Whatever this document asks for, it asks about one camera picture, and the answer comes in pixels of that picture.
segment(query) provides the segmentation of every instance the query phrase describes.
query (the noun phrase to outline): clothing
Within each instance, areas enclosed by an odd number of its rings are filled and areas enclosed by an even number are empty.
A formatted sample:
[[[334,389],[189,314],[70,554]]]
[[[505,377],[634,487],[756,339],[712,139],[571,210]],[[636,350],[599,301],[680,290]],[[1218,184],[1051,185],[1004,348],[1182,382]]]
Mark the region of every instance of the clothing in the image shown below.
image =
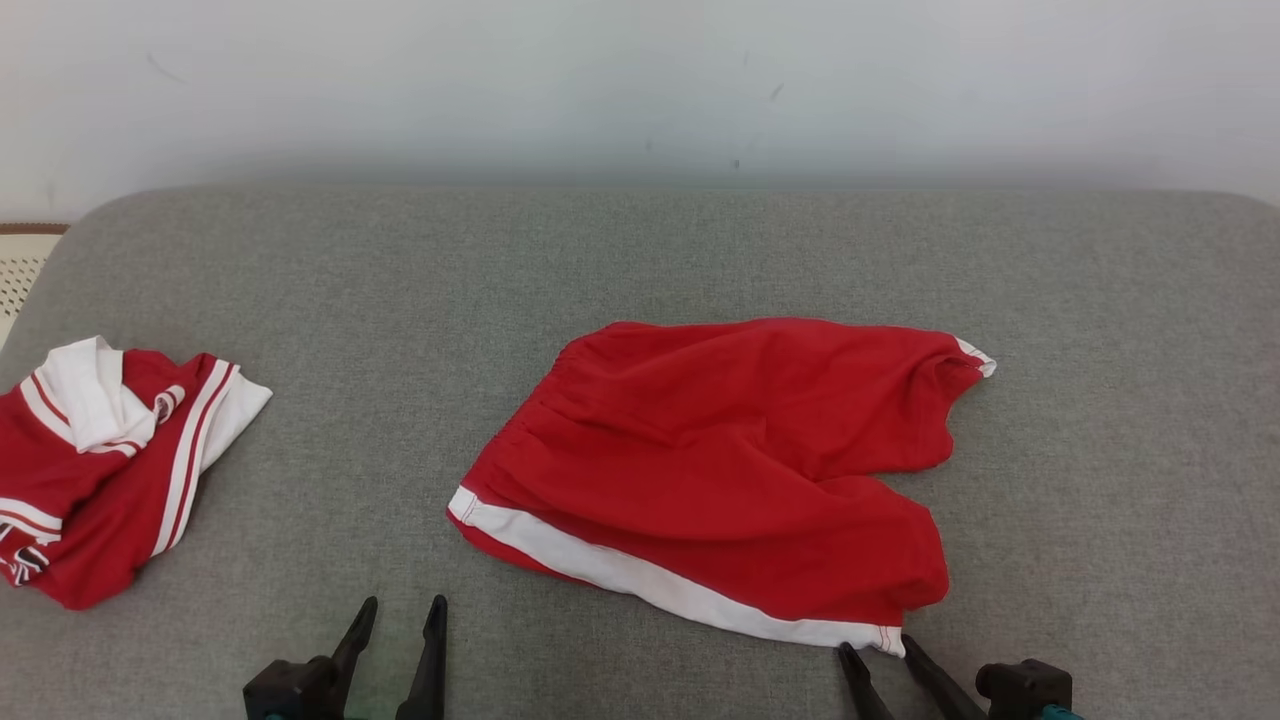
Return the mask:
[[[566,347],[449,502],[485,552],[750,635],[902,655],[947,571],[869,473],[946,460],[995,370],[955,337],[809,319],[618,323]]]
[[[200,471],[270,396],[212,355],[51,351],[0,396],[0,570],[74,610],[123,591],[178,542]]]

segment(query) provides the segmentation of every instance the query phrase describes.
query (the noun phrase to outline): red fabric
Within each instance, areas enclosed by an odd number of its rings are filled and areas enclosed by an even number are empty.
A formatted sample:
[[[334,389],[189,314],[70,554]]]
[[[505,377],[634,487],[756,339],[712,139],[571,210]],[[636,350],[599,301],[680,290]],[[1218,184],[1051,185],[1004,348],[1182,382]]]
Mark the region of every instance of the red fabric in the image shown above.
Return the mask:
[[[182,366],[186,400],[156,428],[146,451],[113,474],[76,511],[63,539],[46,548],[50,565],[32,578],[32,587],[69,610],[84,610],[125,591],[151,559],[161,533],[165,550],[173,546],[182,510],[195,500],[200,471],[192,465],[195,447],[209,428],[211,404],[201,405],[197,398],[204,386],[221,388],[233,372],[223,364],[215,375],[216,364],[216,357],[204,354]],[[180,441],[188,425],[192,442],[183,448]],[[172,482],[175,465],[182,475],[177,484]],[[178,516],[165,528],[170,493]]]
[[[982,364],[908,328],[618,323],[564,348],[462,486],[772,618],[901,625],[946,594],[942,544],[868,474],[946,460]]]
[[[166,388],[182,387],[184,382],[177,365],[164,355],[151,351],[125,352],[122,360],[122,375],[124,386],[146,405],[154,405],[156,397]],[[192,380],[193,378],[186,378],[188,383]],[[70,442],[42,423],[29,405],[29,401],[42,404],[56,421],[65,425],[67,416],[51,398],[40,373],[32,374],[24,382],[35,388],[33,400],[23,395],[22,384],[0,396],[0,447],[4,447],[4,462],[0,464],[0,498],[29,503],[47,515],[65,520],[81,502],[97,492],[109,477],[129,462],[129,455],[118,450],[105,450],[128,445],[137,451],[145,443],[109,442],[97,448],[100,451],[77,452]],[[4,538],[0,539],[0,560],[5,565],[12,566],[19,550],[37,542],[20,529],[22,524],[49,529],[33,523],[22,511],[0,510],[0,532],[4,532]],[[37,553],[47,555],[38,547]],[[27,553],[24,557],[29,559],[32,555]],[[14,582],[12,569],[6,575]]]

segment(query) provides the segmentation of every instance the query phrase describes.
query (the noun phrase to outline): red shorts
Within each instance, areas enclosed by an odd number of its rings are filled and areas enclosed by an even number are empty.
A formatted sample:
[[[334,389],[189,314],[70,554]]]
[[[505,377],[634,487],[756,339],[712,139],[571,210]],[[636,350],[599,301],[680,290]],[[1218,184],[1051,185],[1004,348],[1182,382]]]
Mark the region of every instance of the red shorts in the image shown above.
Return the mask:
[[[929,511],[869,473],[951,455],[995,370],[957,338],[764,319],[618,323],[566,347],[449,502],[532,570],[755,637],[902,655],[947,592]]]

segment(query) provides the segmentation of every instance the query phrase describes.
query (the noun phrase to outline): gray cushion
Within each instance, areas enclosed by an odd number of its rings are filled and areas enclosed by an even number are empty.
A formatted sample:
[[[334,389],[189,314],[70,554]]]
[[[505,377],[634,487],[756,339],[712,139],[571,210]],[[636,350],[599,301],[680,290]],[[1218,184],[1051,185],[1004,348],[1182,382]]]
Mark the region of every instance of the gray cushion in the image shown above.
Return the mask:
[[[570,338],[813,315],[1000,361],[933,510],[951,594],[906,629],[966,687],[1038,657],[1091,717],[1280,707],[1280,213],[1196,193],[196,188],[113,202],[50,259],[15,383],[104,334],[275,391],[180,544],[72,614],[0,588],[0,716],[236,717],[275,657],[381,600],[348,711],[390,717],[434,593],[453,717],[849,717],[835,655],[698,625],[468,546],[444,507]],[[900,717],[901,661],[865,652]]]

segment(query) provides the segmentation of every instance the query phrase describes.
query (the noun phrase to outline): sofa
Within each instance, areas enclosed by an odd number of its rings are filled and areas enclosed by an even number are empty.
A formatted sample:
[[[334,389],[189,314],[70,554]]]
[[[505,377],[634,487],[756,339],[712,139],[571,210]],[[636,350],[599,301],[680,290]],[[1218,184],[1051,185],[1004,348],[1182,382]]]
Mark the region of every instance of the sofa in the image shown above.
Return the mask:
[[[445,506],[570,340],[614,320],[942,329],[998,363],[955,451],[884,477],[950,594],[905,630],[973,692],[1071,673],[1091,719],[1280,707],[1280,211],[1189,192],[224,186],[76,223],[0,383],[104,336],[212,352],[275,396],[183,542],[84,612],[0,592],[0,717],[243,717],[274,659],[380,601],[347,712],[392,717],[449,600],[466,719],[852,717],[832,650],[739,635],[504,565]],[[899,717],[937,717],[863,651]]]

